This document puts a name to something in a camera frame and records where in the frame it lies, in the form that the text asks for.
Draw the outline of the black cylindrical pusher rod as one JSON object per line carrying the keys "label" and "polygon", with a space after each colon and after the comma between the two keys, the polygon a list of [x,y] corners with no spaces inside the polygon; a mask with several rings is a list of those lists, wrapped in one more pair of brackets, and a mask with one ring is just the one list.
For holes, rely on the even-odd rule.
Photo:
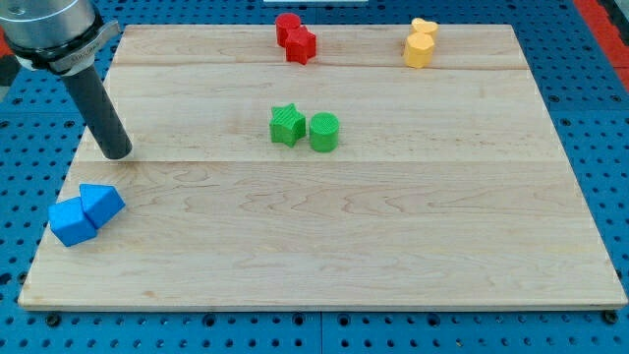
{"label": "black cylindrical pusher rod", "polygon": [[108,159],[121,159],[132,151],[132,142],[93,66],[62,82],[82,114],[87,127]]}

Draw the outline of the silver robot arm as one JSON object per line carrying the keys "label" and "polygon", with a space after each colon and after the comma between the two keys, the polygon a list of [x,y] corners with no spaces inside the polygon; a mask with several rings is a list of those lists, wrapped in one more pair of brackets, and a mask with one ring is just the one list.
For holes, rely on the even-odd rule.
{"label": "silver robot arm", "polygon": [[104,157],[133,149],[94,67],[95,55],[121,33],[90,0],[2,0],[1,28],[20,64],[61,78]]}

